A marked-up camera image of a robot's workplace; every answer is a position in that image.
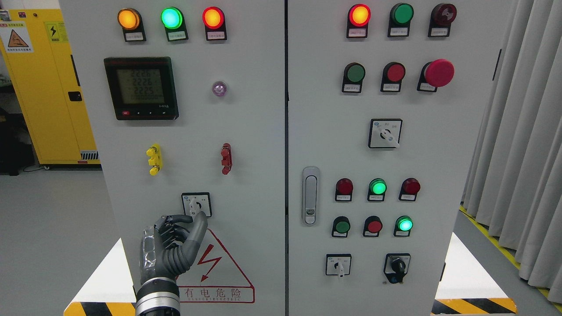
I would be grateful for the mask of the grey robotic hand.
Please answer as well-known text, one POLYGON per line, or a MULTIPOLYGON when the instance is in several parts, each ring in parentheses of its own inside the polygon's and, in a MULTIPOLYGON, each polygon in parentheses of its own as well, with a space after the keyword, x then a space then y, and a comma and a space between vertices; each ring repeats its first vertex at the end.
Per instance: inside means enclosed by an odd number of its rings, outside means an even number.
POLYGON ((174 280, 190 270, 207 227, 204 212, 195 216, 163 215, 146 227, 139 252, 140 283, 157 277, 174 280))

